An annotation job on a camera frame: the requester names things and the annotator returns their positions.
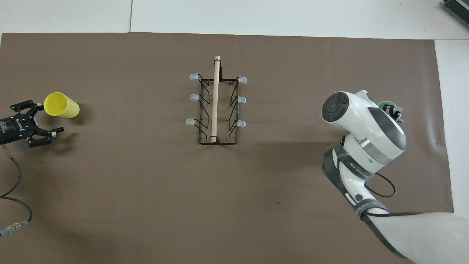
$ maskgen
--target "wooden dowel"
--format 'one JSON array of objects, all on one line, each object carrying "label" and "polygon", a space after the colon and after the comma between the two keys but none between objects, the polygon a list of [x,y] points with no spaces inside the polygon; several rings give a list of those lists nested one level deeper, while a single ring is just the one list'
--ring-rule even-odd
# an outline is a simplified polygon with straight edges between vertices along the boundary
[{"label": "wooden dowel", "polygon": [[218,83],[220,82],[220,56],[215,56],[215,71],[213,76],[213,100],[212,100],[212,142],[217,142],[217,112],[218,112]]}]

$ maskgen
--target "plastic cup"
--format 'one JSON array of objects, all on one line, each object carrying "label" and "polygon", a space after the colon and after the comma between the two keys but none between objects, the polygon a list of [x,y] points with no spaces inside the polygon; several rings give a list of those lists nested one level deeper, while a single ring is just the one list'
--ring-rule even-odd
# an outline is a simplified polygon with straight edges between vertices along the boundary
[{"label": "plastic cup", "polygon": [[80,107],[63,93],[55,92],[45,98],[44,110],[51,116],[74,118]]}]

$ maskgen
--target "brown paper backdrop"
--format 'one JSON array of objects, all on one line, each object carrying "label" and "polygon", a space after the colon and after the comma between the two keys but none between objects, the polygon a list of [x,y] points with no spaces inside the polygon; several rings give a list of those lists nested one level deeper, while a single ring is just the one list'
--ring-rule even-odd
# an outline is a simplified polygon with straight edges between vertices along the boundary
[{"label": "brown paper backdrop", "polygon": [[[246,76],[234,146],[197,144],[189,80]],[[321,120],[336,91],[404,108],[407,150],[381,170],[391,212],[452,212],[434,43],[160,33],[3,34],[0,117],[60,91],[81,106],[51,145],[9,144],[12,197],[33,209],[0,263],[410,263],[389,252],[321,171],[342,134]],[[15,167],[0,159],[2,191]],[[384,181],[370,185],[389,192]],[[0,201],[1,226],[26,219]]]}]

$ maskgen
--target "cable connector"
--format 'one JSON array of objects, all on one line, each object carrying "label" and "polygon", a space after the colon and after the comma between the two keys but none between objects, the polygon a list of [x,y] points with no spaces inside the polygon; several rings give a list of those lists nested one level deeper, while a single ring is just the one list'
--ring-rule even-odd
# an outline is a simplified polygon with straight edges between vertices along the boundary
[{"label": "cable connector", "polygon": [[8,226],[7,228],[3,229],[0,232],[0,236],[6,236],[8,234],[14,233],[14,232],[20,230],[23,226],[27,226],[28,224],[29,224],[29,222],[26,221],[26,220],[22,221],[21,223],[14,223],[14,224]]}]

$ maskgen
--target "white floor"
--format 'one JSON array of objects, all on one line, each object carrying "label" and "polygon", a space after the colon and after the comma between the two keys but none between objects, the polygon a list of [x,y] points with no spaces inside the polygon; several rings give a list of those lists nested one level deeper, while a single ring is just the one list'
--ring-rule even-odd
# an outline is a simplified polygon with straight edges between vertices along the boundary
[{"label": "white floor", "polygon": [[0,0],[1,32],[434,39],[454,211],[469,216],[469,29],[440,0]]}]

